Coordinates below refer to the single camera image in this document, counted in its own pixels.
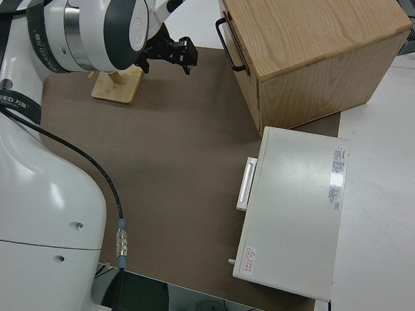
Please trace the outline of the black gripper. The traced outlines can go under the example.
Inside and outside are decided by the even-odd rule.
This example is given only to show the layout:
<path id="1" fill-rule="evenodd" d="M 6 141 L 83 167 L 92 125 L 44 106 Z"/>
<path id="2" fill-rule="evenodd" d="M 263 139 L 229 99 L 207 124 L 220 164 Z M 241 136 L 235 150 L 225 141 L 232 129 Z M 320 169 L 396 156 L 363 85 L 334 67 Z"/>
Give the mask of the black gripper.
<path id="1" fill-rule="evenodd" d="M 198 50 L 190 37 L 182 37 L 173 41 L 166 26 L 161 26 L 158 32 L 147 40 L 144 49 L 135 65 L 145 73 L 149 73 L 147 59 L 160 59 L 182 67 L 186 75 L 190 75 L 191 67 L 198 62 Z"/>

